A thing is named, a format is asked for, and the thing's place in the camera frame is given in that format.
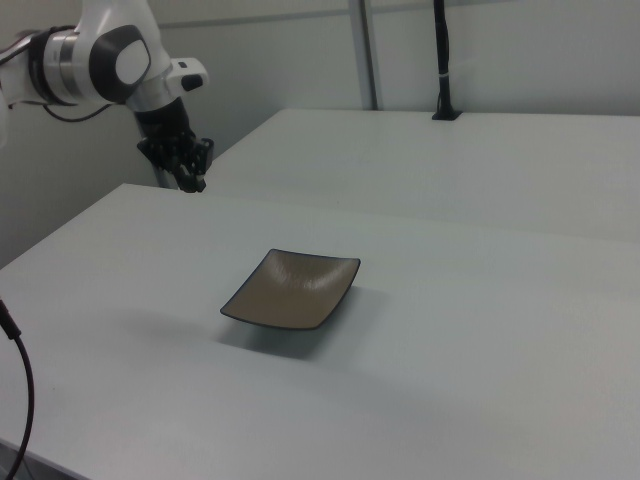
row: square plate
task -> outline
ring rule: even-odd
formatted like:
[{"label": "square plate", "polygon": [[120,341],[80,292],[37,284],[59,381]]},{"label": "square plate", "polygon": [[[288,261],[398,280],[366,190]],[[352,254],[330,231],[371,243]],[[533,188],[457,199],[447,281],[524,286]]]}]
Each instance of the square plate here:
[{"label": "square plate", "polygon": [[220,313],[243,322],[313,330],[356,278],[360,260],[271,250]]}]

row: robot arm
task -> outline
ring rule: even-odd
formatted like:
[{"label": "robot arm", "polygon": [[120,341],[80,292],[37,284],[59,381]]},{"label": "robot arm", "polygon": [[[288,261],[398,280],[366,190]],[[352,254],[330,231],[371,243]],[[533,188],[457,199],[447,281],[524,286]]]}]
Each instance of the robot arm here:
[{"label": "robot arm", "polygon": [[196,139],[181,97],[208,82],[198,60],[169,57],[146,0],[83,0],[77,27],[30,33],[0,53],[0,146],[15,103],[126,104],[138,148],[182,190],[202,191],[213,142]]}]

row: table surface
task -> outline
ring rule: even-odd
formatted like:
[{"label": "table surface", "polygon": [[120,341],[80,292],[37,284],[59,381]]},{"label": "table surface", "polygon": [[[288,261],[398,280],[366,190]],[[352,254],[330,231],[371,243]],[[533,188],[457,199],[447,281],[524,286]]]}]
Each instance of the table surface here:
[{"label": "table surface", "polygon": [[640,242],[640,118],[284,110],[205,193]]},{"label": "table surface", "polygon": [[[94,480],[638,478],[640,243],[293,201],[311,181],[239,198],[242,148],[216,167],[237,188],[123,186],[0,271],[33,452]],[[361,258],[323,328],[219,313],[271,248]],[[9,342],[0,364],[15,443]]]}]

